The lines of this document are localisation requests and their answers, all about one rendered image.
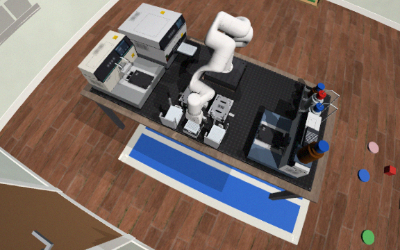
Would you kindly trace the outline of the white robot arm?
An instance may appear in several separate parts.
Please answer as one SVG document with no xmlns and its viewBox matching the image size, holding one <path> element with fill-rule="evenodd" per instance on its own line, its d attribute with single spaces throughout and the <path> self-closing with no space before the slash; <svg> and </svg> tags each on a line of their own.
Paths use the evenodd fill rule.
<svg viewBox="0 0 400 250">
<path fill-rule="evenodd" d="M 207 101 L 215 95 L 211 87 L 199 80 L 200 76 L 206 71 L 229 73 L 233 69 L 234 49 L 246 47 L 252 37 L 253 29 L 246 17 L 233 17 L 223 11 L 217 13 L 204 40 L 204 44 L 214 51 L 208 64 L 198 68 L 189 84 L 192 93 L 187 97 L 186 106 L 191 116 L 199 115 L 203 107 L 207 108 Z"/>
</svg>

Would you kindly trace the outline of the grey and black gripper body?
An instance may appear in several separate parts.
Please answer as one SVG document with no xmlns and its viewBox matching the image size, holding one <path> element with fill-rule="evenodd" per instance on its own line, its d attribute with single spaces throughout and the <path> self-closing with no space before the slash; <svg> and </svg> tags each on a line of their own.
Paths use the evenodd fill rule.
<svg viewBox="0 0 400 250">
<path fill-rule="evenodd" d="M 203 118 L 203 112 L 201 111 L 201 113 L 200 113 L 199 115 L 197 115 L 197 116 L 191 116 L 191 115 L 188 113 L 188 109 L 186 109 L 185 117 L 186 117 L 188 120 L 190 120 L 190 121 L 192 121 L 192 122 L 194 122 L 194 123 L 196 123 L 196 124 L 200 124 L 201 121 L 202 121 L 202 118 Z"/>
</svg>

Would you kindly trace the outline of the red bottle cap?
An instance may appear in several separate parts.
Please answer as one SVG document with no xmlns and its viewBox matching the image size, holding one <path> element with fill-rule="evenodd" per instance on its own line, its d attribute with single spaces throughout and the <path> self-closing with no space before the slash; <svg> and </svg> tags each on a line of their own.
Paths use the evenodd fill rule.
<svg viewBox="0 0 400 250">
<path fill-rule="evenodd" d="M 320 90 L 318 93 L 317 93 L 317 97 L 319 98 L 319 99 L 323 99 L 324 97 L 326 97 L 326 93 L 323 93 L 324 91 L 323 90 Z M 322 94 L 323 93 L 323 94 Z"/>
</svg>

